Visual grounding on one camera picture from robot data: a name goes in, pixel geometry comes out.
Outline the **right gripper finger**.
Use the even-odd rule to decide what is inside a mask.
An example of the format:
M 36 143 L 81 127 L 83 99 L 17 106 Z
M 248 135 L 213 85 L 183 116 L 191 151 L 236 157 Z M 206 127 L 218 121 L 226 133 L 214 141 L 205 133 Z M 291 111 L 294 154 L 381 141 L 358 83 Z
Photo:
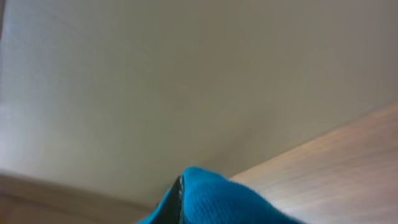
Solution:
M 183 224 L 183 177 L 178 176 L 158 204 L 152 224 Z

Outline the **blue polo shirt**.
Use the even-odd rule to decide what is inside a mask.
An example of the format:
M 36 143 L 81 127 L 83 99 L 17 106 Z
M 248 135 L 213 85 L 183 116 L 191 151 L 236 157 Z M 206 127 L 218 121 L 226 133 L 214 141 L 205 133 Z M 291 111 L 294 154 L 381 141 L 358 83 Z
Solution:
M 252 189 L 200 167 L 183 177 L 183 224 L 302 224 Z M 157 207 L 138 224 L 152 224 Z

